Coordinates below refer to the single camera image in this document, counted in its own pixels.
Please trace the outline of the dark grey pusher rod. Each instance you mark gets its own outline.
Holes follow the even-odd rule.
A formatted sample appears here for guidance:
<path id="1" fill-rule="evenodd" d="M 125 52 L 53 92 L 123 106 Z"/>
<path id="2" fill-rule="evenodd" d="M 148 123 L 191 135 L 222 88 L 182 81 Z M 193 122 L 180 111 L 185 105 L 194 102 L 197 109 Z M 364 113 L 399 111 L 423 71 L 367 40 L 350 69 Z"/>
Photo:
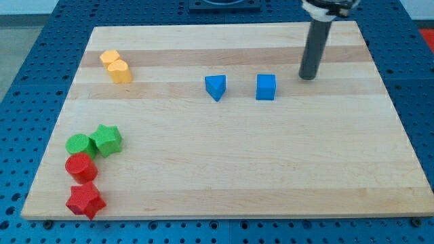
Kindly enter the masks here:
<path id="1" fill-rule="evenodd" d="M 317 76 L 331 26 L 331 22 L 311 20 L 298 72 L 301 79 L 313 80 Z"/>

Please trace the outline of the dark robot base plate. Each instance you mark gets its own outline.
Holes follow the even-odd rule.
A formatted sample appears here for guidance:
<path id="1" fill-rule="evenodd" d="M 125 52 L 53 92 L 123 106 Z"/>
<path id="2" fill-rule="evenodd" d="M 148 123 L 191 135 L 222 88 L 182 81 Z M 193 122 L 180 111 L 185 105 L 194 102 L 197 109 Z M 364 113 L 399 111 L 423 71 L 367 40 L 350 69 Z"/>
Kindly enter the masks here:
<path id="1" fill-rule="evenodd" d="M 189 12 L 246 12 L 260 11 L 261 0 L 189 0 Z"/>

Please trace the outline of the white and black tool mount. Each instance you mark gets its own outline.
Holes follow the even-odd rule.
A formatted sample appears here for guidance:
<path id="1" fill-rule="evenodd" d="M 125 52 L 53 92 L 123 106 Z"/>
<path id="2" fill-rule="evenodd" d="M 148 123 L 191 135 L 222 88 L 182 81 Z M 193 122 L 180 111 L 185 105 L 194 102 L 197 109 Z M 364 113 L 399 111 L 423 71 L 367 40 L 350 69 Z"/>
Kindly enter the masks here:
<path id="1" fill-rule="evenodd" d="M 335 18 L 348 18 L 360 0 L 302 0 L 302 8 L 312 19 L 331 22 Z"/>

